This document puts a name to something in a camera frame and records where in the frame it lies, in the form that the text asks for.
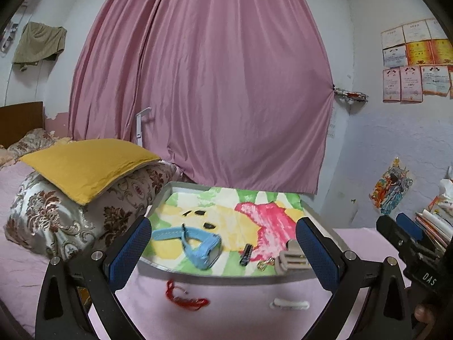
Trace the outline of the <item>right hand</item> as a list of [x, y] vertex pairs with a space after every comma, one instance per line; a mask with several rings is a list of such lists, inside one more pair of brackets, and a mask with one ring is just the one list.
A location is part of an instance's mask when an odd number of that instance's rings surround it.
[[435, 323], [435, 316], [433, 312], [422, 304], [415, 307], [414, 317], [417, 321], [426, 325], [432, 325]]

